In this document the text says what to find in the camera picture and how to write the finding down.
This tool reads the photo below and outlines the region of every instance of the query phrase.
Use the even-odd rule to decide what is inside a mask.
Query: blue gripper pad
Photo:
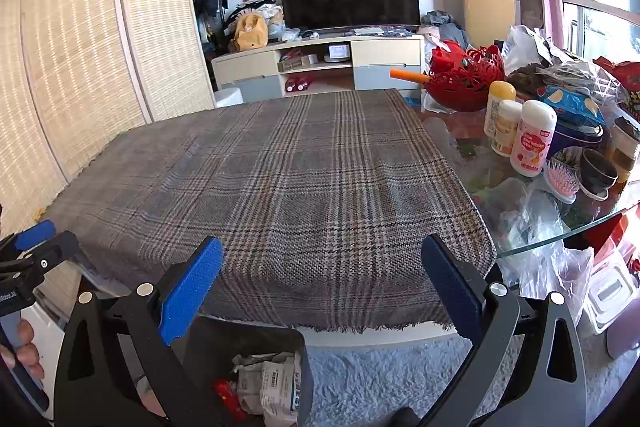
[[[14,240],[14,247],[21,252],[31,250],[40,243],[48,241],[54,235],[56,235],[56,227],[47,219],[24,232],[20,232]]]
[[[422,240],[420,256],[422,267],[436,288],[458,334],[474,345],[479,344],[484,336],[482,304],[469,287],[465,275],[461,273],[461,270],[468,271],[465,266],[468,263],[457,261],[449,249],[433,235]]]
[[[183,336],[222,268],[222,243],[211,238],[162,303],[160,336],[168,346]]]

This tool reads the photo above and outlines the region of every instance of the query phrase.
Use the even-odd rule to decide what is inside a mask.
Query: blue snack bag
[[[538,88],[538,99],[553,107],[559,120],[590,127],[605,124],[598,104],[585,94],[558,86],[545,86]]]

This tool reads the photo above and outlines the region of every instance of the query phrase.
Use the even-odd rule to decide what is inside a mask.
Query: plaid tablecloth
[[[132,129],[45,217],[130,288],[214,235],[225,261],[204,312],[320,330],[445,323],[420,266],[429,233],[482,273],[495,260],[478,211],[396,90],[286,97]]]

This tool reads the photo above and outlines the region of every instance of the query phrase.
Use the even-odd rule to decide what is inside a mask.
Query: trash can
[[[302,427],[311,412],[314,393],[313,377],[306,354],[305,338],[294,329],[254,326],[198,317],[189,329],[182,366],[203,397],[219,412],[223,425],[230,427],[264,427],[262,416],[249,415],[246,420],[235,420],[213,388],[219,378],[237,381],[232,373],[231,359],[243,356],[281,351],[298,352],[301,358],[300,406],[298,427]]]

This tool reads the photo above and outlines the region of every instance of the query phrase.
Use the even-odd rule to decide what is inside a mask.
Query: orange stick
[[[391,68],[389,70],[389,77],[420,83],[429,82],[431,80],[431,77],[428,74],[414,73],[413,71],[399,70],[398,68]]]

